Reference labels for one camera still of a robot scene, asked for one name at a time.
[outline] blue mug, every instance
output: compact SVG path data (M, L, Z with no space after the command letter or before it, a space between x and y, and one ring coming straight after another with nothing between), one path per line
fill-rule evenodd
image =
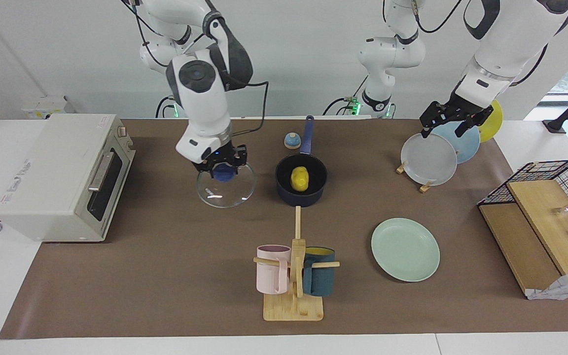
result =
M326 297L334 288L334 268L313 268L314 263L334 261L334 250L323 247L306 248L302 286L304 293L311 296Z

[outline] oven door handle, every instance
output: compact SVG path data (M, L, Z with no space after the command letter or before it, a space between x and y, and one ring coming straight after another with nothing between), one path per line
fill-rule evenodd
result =
M98 169L95 171L95 175L93 176L93 180L91 184L89 184L88 190L97 192L102 189L102 185L104 185L104 180L107 177L108 168L111 166L111 162L113 162L113 158L115 157L115 151L110 151L109 153L105 153L102 156L102 160L98 165Z

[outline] pan handle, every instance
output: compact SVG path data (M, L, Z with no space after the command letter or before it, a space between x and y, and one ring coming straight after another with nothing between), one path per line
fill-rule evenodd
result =
M306 126L304 127L304 137L302 139L302 146L299 150L302 154L310 154L313 145L313 127L315 124L315 117L311 115L306 116Z

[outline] wooden mug holder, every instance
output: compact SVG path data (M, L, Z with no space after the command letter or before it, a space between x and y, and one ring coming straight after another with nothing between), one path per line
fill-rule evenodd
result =
M320 321L323 319L323 298L304 294L302 270L306 256L306 240L301 238L302 208L295 207L295 239L291 243L290 282L284 294L265 294L262 316L266 321ZM255 263L278 266L276 260L253 258ZM313 268L340 267L338 261L314 263Z
M406 162L404 162L401 166L396 169L397 174L404 173L404 167L406 166ZM426 193L428 189L431 188L431 181L427 182L426 184L420 186L420 193Z

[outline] mint green plate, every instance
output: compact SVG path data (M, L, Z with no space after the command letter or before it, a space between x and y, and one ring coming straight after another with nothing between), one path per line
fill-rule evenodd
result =
M388 219L376 227L372 253L387 274L411 283L428 279L440 263L440 249L433 234L406 218Z

